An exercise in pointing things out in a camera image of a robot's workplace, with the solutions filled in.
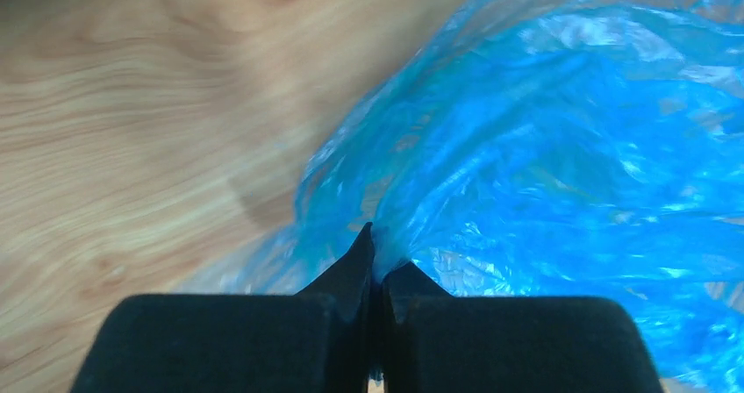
light wood table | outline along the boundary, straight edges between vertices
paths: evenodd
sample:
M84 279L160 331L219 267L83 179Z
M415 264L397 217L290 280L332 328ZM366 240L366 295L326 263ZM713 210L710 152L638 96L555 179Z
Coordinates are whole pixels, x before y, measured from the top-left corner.
M0 0L0 391L291 218L309 155L464 0Z

black padded block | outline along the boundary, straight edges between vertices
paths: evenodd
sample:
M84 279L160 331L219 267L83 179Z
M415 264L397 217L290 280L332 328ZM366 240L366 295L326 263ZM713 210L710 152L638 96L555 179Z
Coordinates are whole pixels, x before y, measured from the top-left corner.
M331 297L131 297L72 392L322 392L333 324Z
M387 393L662 393L638 329L597 297L451 297L391 274Z

black object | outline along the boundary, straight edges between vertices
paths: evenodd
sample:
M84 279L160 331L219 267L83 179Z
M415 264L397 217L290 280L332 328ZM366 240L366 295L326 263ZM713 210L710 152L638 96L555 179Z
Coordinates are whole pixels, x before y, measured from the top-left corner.
M633 321L596 297L452 297L412 263L375 284L367 224L294 296L143 295L72 393L662 393Z

crumpled plastic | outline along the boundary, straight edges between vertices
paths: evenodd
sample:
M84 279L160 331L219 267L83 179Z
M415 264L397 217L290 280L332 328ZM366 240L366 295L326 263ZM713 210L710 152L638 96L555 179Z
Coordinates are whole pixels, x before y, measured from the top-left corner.
M743 24L744 0L469 0L311 158L296 223L189 286L296 292L373 221L379 278L609 297L662 376L742 392Z

wooden surface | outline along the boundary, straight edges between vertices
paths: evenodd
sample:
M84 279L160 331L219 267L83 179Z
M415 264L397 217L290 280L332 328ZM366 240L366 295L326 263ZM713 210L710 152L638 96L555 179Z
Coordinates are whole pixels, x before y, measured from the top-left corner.
M463 0L0 0L0 391L288 220L347 107Z

